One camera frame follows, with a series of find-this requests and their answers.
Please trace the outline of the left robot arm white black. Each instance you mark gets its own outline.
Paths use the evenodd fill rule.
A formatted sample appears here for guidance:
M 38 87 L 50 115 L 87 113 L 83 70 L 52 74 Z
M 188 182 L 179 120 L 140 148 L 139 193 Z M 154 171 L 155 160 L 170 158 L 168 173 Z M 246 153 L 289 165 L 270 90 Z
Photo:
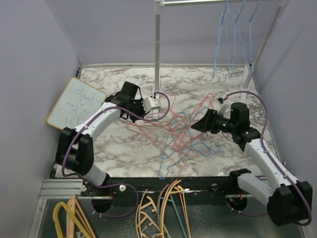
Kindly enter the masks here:
M 105 129 L 126 114 L 133 122 L 145 116 L 143 98 L 136 99 L 139 86 L 124 82 L 121 90 L 106 97 L 101 107 L 75 128 L 65 127 L 59 136 L 55 162 L 65 169 L 73 171 L 92 183 L 92 190 L 97 195 L 109 191 L 109 175 L 94 162 L 94 141 Z

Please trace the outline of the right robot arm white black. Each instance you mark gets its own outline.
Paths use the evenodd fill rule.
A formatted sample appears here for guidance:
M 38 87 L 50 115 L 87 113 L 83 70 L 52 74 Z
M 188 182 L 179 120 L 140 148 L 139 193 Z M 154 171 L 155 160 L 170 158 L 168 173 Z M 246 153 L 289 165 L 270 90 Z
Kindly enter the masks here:
M 277 226 L 294 223 L 307 226 L 312 221 L 313 188 L 307 181 L 299 181 L 271 153 L 260 132 L 250 126 L 249 108 L 233 103 L 227 119 L 219 111 L 209 109 L 193 130 L 202 133 L 229 133 L 239 148 L 255 161 L 267 183 L 249 170 L 232 171 L 228 190 L 238 194 L 246 191 L 266 207 L 267 214 Z

